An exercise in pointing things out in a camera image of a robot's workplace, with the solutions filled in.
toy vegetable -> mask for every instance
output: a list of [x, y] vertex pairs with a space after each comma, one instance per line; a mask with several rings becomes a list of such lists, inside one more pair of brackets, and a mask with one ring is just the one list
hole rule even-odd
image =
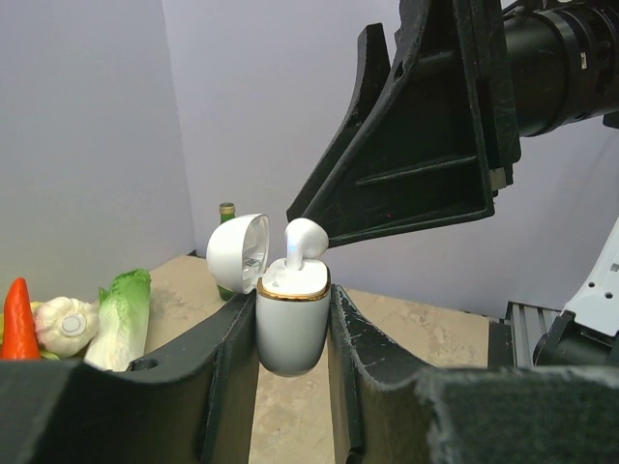
[[40, 358], [28, 286], [26, 280], [20, 277], [11, 285], [4, 302], [2, 359], [39, 360]]
[[102, 370], [127, 370], [144, 355], [151, 300], [151, 276], [144, 269], [118, 275], [109, 292], [99, 290], [99, 331], [84, 360]]
[[73, 356], [95, 336], [99, 328], [97, 309], [75, 298], [58, 297], [35, 311], [37, 340], [60, 358]]
[[[30, 308], [33, 311], [37, 310], [37, 307], [39, 307], [40, 305], [42, 305], [43, 303], [40, 302], [32, 302], [30, 304]], [[2, 340], [4, 338], [4, 314], [0, 314], [0, 359], [2, 358]], [[58, 361], [60, 360], [60, 358], [58, 358], [57, 355], [54, 355], [53, 353], [49, 353], [46, 350], [42, 350], [41, 347], [39, 348], [39, 352], [41, 353], [41, 358], [45, 359], [45, 360], [50, 360], [50, 361]]]

gold rim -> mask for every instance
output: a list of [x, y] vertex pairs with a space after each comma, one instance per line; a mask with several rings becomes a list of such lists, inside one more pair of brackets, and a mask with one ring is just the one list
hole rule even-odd
[[221, 203], [220, 204], [220, 215], [231, 215], [236, 211], [234, 207], [234, 203]]
[[279, 295], [270, 292], [262, 285], [262, 277], [258, 279], [257, 290], [258, 295], [268, 298], [269, 300], [279, 300], [281, 302], [317, 302], [325, 298], [331, 291], [331, 271], [329, 267], [327, 267], [327, 283], [325, 284], [325, 288], [311, 295]]

earbud case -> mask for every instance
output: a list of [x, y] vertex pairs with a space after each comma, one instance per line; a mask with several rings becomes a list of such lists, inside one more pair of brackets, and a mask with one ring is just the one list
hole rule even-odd
[[265, 368], [284, 377], [316, 366], [327, 336], [331, 295], [329, 268], [305, 259], [298, 271], [285, 258], [267, 269], [269, 220], [265, 215], [236, 217], [220, 225], [209, 240], [206, 259], [215, 281], [236, 293], [256, 295], [256, 344]]

black cylinder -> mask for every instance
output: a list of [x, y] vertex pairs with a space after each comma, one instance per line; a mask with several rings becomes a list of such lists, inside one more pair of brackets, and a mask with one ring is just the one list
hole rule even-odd
[[545, 131], [559, 114], [568, 84], [564, 47], [536, 16], [505, 22], [520, 135]]
[[610, 354], [610, 347], [580, 333], [566, 333], [552, 349], [545, 342], [535, 348], [535, 365], [605, 365]]
[[513, 14], [504, 27], [520, 135], [619, 110], [616, 7]]

marble surface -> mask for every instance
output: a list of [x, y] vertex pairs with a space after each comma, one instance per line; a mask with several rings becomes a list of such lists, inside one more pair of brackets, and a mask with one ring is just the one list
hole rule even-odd
[[[223, 304], [203, 259], [179, 256], [154, 270], [152, 278], [147, 351]], [[372, 323], [419, 358], [440, 366], [486, 366], [485, 317], [347, 291]], [[260, 367], [250, 463], [290, 462], [334, 462], [326, 349], [316, 368], [302, 377], [284, 379]]]

